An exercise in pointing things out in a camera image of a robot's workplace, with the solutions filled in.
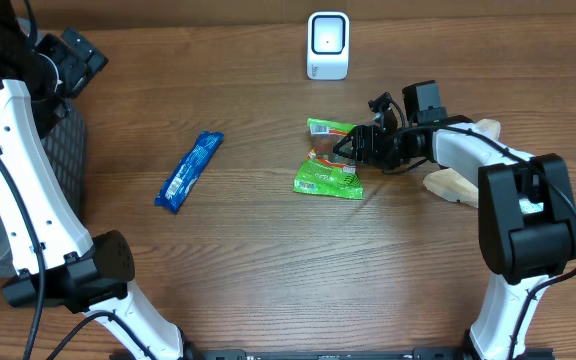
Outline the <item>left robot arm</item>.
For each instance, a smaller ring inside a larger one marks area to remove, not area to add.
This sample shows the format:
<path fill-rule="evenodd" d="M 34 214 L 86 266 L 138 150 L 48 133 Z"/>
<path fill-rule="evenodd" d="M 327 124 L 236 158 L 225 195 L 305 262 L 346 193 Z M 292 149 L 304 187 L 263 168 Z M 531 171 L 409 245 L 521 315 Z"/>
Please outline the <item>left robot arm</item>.
<path fill-rule="evenodd" d="M 125 237 L 89 234 L 41 142 L 106 64 L 74 29 L 23 31 L 12 4 L 0 1 L 0 218 L 15 268 L 3 293 L 14 307 L 63 306 L 98 321 L 135 359 L 189 359 L 183 332 L 137 285 Z"/>

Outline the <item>green Haribo candy bag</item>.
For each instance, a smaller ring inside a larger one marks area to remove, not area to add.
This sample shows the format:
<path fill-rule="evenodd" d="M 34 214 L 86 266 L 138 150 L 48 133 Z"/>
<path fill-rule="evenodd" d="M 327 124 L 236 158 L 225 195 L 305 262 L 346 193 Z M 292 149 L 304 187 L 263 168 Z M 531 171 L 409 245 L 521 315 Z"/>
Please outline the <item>green Haribo candy bag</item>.
<path fill-rule="evenodd" d="M 332 196 L 350 200 L 363 198 L 363 186 L 355 162 L 333 152 L 334 146 L 354 128 L 353 124 L 309 118 L 311 149 L 293 182 L 296 193 Z"/>

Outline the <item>blue snack packet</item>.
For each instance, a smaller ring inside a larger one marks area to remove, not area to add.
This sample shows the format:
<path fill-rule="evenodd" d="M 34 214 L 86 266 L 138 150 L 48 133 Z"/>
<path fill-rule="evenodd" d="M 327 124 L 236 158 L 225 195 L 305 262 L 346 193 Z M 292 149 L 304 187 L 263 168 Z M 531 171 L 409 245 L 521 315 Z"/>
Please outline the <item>blue snack packet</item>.
<path fill-rule="evenodd" d="M 192 149 L 163 183 L 154 205 L 176 214 L 223 140 L 224 134 L 221 132 L 202 131 Z"/>

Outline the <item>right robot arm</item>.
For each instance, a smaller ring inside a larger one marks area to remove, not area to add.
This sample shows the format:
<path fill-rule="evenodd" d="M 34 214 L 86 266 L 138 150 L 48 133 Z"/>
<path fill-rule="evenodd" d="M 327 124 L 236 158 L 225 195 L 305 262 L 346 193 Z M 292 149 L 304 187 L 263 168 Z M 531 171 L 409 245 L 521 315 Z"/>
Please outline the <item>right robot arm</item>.
<path fill-rule="evenodd" d="M 545 291 L 576 276 L 576 205 L 565 161 L 515 150 L 463 115 L 451 116 L 433 80 L 369 101 L 335 154 L 400 174 L 430 161 L 478 190 L 479 247 L 491 272 L 477 319 L 453 359 L 550 359 L 525 336 Z"/>

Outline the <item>teal wipes packet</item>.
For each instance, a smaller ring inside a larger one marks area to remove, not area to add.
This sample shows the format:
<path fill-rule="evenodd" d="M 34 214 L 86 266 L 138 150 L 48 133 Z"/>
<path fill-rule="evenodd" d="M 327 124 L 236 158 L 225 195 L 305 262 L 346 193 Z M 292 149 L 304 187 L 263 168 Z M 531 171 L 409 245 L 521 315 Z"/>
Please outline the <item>teal wipes packet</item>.
<path fill-rule="evenodd" d="M 533 203 L 528 198 L 521 198 L 518 204 L 521 213 L 524 215 L 537 214 L 544 211 L 543 202 Z"/>

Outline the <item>brown nut snack bag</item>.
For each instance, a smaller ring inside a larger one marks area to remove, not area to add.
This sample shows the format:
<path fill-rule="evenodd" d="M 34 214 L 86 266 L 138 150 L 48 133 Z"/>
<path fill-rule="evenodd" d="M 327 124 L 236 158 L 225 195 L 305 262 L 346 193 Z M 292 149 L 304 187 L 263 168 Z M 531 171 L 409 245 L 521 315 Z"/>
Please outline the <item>brown nut snack bag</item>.
<path fill-rule="evenodd" d="M 486 133 L 490 138 L 498 140 L 501 124 L 497 120 L 482 119 L 475 123 L 477 130 Z M 442 199 L 478 207 L 478 188 L 450 168 L 429 173 L 423 179 L 424 187 Z"/>

